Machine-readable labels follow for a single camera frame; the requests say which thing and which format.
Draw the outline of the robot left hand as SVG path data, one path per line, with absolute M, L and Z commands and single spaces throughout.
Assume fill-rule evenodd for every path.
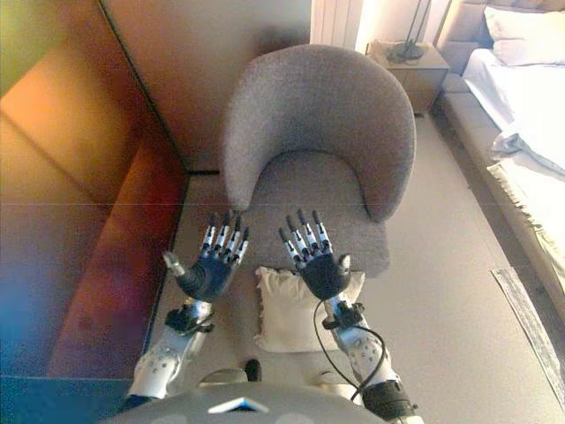
M 190 268 L 181 264 L 170 251 L 162 253 L 168 269 L 178 286 L 190 298 L 211 303 L 230 285 L 236 268 L 241 264 L 249 245 L 249 228 L 242 230 L 242 217 L 226 212 L 217 225 L 218 215 L 213 213 L 207 224 L 199 256 Z

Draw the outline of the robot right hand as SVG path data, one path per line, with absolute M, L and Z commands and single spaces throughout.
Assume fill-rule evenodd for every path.
M 282 242 L 309 291 L 322 301 L 336 297 L 350 284 L 351 257 L 342 254 L 335 258 L 328 231 L 316 210 L 313 211 L 313 220 L 317 233 L 314 233 L 302 209 L 297 211 L 297 215 L 301 229 L 291 215 L 286 216 L 295 243 L 280 228 Z

